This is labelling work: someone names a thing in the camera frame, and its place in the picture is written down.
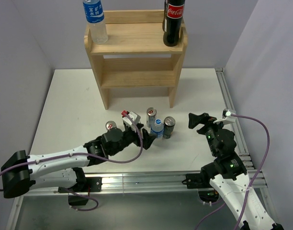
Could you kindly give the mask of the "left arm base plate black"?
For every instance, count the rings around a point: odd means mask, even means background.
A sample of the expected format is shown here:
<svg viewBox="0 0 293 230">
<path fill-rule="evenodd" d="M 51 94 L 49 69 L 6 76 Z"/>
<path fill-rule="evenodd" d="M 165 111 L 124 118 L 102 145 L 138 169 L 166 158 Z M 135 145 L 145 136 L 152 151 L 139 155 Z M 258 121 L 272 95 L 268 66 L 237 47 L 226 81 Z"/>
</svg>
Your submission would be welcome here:
<svg viewBox="0 0 293 230">
<path fill-rule="evenodd" d="M 84 184 L 76 184 L 71 188 L 63 188 L 59 187 L 59 193 L 67 193 L 67 190 L 72 192 L 100 192 L 102 185 L 102 178 L 101 177 L 87 177 L 86 182 Z"/>
</svg>

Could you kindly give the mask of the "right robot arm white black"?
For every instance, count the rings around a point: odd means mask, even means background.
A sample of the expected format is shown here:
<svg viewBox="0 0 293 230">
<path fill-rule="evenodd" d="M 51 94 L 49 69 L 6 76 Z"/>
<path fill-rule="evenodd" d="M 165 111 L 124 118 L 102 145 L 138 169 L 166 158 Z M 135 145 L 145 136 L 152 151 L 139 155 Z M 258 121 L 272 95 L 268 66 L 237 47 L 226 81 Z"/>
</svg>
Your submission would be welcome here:
<svg viewBox="0 0 293 230">
<path fill-rule="evenodd" d="M 281 230 L 267 213 L 252 187 L 247 169 L 235 152 L 237 143 L 234 132 L 224 125 L 234 123 L 237 115 L 228 109 L 221 119 L 210 116 L 189 114 L 190 129 L 202 125 L 197 133 L 207 139 L 214 161 L 201 168 L 199 173 L 189 173 L 182 181 L 189 189 L 212 187 L 224 200 L 242 230 Z"/>
</svg>

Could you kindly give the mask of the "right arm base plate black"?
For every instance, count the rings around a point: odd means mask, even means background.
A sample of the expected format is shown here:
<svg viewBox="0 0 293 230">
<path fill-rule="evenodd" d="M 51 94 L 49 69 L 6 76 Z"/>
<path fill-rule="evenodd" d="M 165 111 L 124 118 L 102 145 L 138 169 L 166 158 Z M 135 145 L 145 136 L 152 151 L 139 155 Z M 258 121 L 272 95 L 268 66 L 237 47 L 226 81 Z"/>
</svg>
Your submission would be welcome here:
<svg viewBox="0 0 293 230">
<path fill-rule="evenodd" d="M 203 173 L 185 174 L 185 179 L 181 183 L 186 185 L 187 189 L 211 188 L 208 176 Z"/>
</svg>

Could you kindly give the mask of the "small water bottle blue cap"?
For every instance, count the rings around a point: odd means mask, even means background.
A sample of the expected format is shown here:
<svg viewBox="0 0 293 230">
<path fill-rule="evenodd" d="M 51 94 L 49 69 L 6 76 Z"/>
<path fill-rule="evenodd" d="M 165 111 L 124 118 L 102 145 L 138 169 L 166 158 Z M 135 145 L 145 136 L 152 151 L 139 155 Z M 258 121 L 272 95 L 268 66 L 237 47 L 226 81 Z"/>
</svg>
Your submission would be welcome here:
<svg viewBox="0 0 293 230">
<path fill-rule="evenodd" d="M 156 138 L 161 138 L 164 132 L 164 124 L 161 119 L 156 119 L 151 125 L 151 134 L 155 134 Z"/>
</svg>

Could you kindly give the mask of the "water bottle blue label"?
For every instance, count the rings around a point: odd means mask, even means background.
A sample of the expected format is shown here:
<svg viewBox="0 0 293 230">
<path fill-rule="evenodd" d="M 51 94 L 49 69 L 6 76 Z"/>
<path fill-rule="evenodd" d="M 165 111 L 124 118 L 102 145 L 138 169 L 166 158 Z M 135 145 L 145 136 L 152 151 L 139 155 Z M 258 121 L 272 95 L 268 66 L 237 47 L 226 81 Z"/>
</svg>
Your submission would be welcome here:
<svg viewBox="0 0 293 230">
<path fill-rule="evenodd" d="M 83 8 L 89 24 L 92 41 L 104 44 L 108 41 L 103 6 L 100 0 L 83 0 Z"/>
</svg>

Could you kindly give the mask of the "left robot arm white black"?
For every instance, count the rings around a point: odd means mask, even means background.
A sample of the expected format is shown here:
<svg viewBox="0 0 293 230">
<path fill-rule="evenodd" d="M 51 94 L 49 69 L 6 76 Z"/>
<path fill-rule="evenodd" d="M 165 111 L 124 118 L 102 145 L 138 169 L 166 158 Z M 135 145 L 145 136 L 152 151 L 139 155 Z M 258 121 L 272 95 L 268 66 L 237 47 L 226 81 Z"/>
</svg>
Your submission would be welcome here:
<svg viewBox="0 0 293 230">
<path fill-rule="evenodd" d="M 87 185 L 83 167 L 107 162 L 131 144 L 147 150 L 155 138 L 138 123 L 125 130 L 110 128 L 96 139 L 62 152 L 27 155 L 17 151 L 1 167 L 3 196 L 15 198 L 29 190 L 56 186 L 82 191 Z"/>
</svg>

